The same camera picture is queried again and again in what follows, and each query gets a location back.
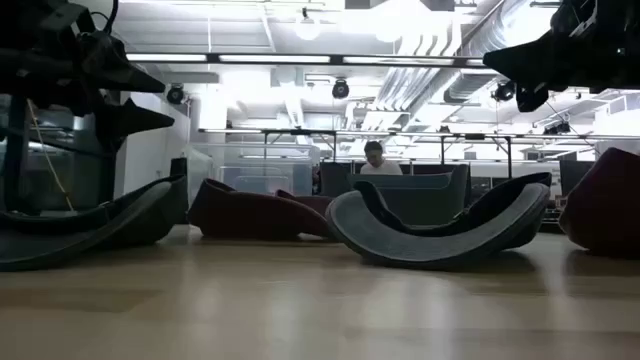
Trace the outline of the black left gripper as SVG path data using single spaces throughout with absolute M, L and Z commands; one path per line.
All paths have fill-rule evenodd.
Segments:
M 76 116 L 92 115 L 104 150 L 118 150 L 129 135 L 171 127 L 171 116 L 128 99 L 111 104 L 104 90 L 162 93 L 165 85 L 132 64 L 113 36 L 120 0 L 99 28 L 95 13 L 70 0 L 0 0 L 0 93 L 24 100 L 36 126 L 36 110 L 60 105 Z

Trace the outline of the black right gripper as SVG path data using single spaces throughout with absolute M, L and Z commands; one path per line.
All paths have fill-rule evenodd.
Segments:
M 640 90 L 640 0 L 560 0 L 550 26 L 534 41 L 483 55 L 485 66 L 517 83 L 520 112 L 544 105 L 548 89 L 568 88 L 568 42 L 588 87 Z

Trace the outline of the black baseball cap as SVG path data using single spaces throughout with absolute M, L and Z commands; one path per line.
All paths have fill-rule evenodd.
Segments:
M 67 216 L 0 212 L 0 272 L 55 268 L 96 251 L 153 245 L 185 218 L 187 177 L 173 175 Z
M 325 218 L 339 241 L 372 264 L 454 271 L 530 243 L 544 219 L 551 183 L 549 172 L 512 178 L 450 222 L 418 227 L 403 223 L 373 184 L 358 182 L 328 205 Z

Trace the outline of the maroon baseball cap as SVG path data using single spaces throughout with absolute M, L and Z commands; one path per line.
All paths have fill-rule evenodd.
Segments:
M 640 259 L 640 155 L 607 149 L 570 192 L 559 224 L 593 254 Z
M 324 211 L 331 200 L 294 196 L 283 190 L 264 195 L 205 179 L 187 212 L 188 222 L 209 238 L 293 240 L 301 234 L 330 236 Z

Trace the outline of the clear plastic bin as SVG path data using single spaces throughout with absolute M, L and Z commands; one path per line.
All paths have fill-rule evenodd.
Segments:
M 319 150 L 310 145 L 200 143 L 188 147 L 185 154 L 190 200 L 205 179 L 243 192 L 273 195 L 284 190 L 310 195 L 313 167 L 319 162 Z

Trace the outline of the long linear ceiling light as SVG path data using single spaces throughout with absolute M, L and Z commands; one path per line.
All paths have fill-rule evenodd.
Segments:
M 130 53 L 129 61 L 157 64 L 327 65 L 486 69 L 481 58 L 457 56 L 338 55 L 284 53 Z

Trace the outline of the teal plastic bin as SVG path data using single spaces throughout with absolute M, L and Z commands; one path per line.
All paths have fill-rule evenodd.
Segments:
M 322 163 L 322 194 L 337 197 L 353 190 L 357 182 L 369 182 L 405 224 L 444 224 L 469 204 L 469 166 L 427 165 L 427 169 L 430 173 L 419 175 L 360 175 L 348 173 L 339 163 Z

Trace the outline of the person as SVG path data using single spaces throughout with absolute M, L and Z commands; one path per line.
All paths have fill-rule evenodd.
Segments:
M 402 175 L 400 166 L 386 160 L 382 145 L 377 141 L 368 141 L 364 146 L 366 163 L 361 167 L 362 175 Z

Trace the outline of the silver spiral air duct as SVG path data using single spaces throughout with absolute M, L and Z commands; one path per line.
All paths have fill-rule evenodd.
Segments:
M 550 29 L 556 7 L 543 7 L 543 0 L 500 0 L 489 18 L 464 42 L 460 56 L 482 57 L 485 53 L 538 39 Z M 447 103 L 464 103 L 491 82 L 495 75 L 457 73 L 455 81 L 444 91 Z

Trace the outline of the distant black workbench frame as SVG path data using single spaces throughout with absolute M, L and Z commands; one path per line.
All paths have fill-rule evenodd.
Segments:
M 640 136 L 630 135 L 599 135 L 599 134 L 565 134 L 565 135 L 540 135 L 540 134 L 509 134 L 509 133 L 446 133 L 446 132 L 396 132 L 396 131 L 343 131 L 343 130 L 321 130 L 321 129 L 199 129 L 200 133 L 215 133 L 215 134 L 262 134 L 265 139 L 268 139 L 271 134 L 278 135 L 291 135 L 291 136 L 307 136 L 307 137 L 323 137 L 330 136 L 333 140 L 329 143 L 329 146 L 333 149 L 334 154 L 332 160 L 337 160 L 336 147 L 338 145 L 338 138 L 341 137 L 353 137 L 353 138 L 397 138 L 408 137 L 413 142 L 416 142 L 422 138 L 431 138 L 436 143 L 443 145 L 447 139 L 462 139 L 464 141 L 485 141 L 496 140 L 498 146 L 501 145 L 500 139 L 508 146 L 504 151 L 508 155 L 507 162 L 512 164 L 511 144 L 514 139 L 522 139 L 523 141 L 529 141 L 535 143 L 538 140 L 554 140 L 559 141 L 582 141 L 586 145 L 594 145 L 599 141 L 632 141 L 640 140 Z

